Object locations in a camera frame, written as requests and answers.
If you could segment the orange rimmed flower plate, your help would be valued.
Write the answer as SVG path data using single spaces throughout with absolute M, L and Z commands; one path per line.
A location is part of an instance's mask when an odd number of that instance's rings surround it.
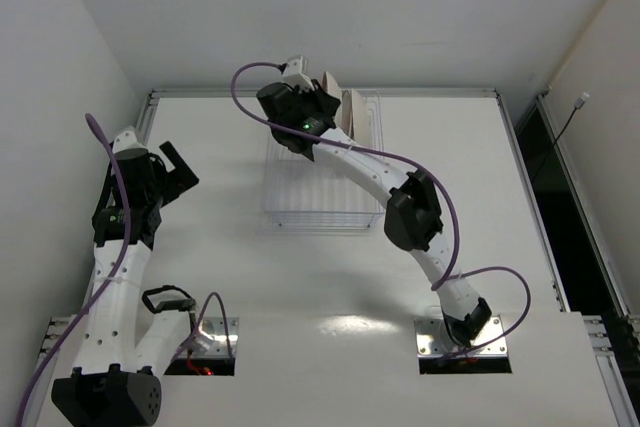
M 365 148 L 373 147 L 367 103 L 355 89 L 351 90 L 352 139 Z

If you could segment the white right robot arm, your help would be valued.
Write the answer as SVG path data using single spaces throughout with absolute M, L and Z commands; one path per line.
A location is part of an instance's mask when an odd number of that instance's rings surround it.
M 379 202 L 386 237 L 427 276 L 452 340 L 470 346 L 492 312 L 456 265 L 460 240 L 444 234 L 442 208 L 452 201 L 441 183 L 423 168 L 396 168 L 387 155 L 353 141 L 334 121 L 338 100 L 320 86 L 303 92 L 276 82 L 261 88 L 256 98 L 277 143 L 344 175 Z

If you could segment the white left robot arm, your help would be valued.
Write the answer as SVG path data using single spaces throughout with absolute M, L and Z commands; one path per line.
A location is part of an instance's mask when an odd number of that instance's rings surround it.
M 119 167 L 103 185 L 92 218 L 94 285 L 71 373 L 54 380 L 51 400 L 73 426 L 152 426 L 161 378 L 195 326 L 195 300 L 153 305 L 141 284 L 162 222 L 160 211 L 199 179 L 171 142 L 157 154 L 136 141 L 113 144 Z

